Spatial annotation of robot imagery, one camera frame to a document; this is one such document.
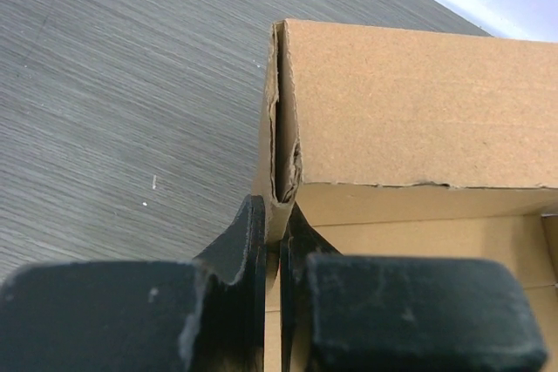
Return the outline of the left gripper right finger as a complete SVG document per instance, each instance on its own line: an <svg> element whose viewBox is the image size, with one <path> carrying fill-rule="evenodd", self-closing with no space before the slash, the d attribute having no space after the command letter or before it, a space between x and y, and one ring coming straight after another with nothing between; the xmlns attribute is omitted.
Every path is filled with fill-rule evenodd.
<svg viewBox="0 0 558 372"><path fill-rule="evenodd" d="M539 371L534 312L502 264L344 255L294 208L280 245L285 371Z"/></svg>

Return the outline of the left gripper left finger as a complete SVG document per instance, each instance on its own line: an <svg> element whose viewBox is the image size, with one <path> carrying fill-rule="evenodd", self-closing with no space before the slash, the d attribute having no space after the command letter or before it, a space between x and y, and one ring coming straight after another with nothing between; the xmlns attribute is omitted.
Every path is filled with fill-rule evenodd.
<svg viewBox="0 0 558 372"><path fill-rule="evenodd" d="M4 371L260 371L265 207L192 260L33 264L1 286Z"/></svg>

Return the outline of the brown cardboard box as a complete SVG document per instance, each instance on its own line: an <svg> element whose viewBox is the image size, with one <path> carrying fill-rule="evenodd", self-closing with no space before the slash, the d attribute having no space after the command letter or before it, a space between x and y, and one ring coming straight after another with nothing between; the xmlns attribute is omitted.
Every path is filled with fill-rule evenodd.
<svg viewBox="0 0 558 372"><path fill-rule="evenodd" d="M344 255L502 264L557 368L557 46L285 19L271 27L253 192L272 324L299 208Z"/></svg>

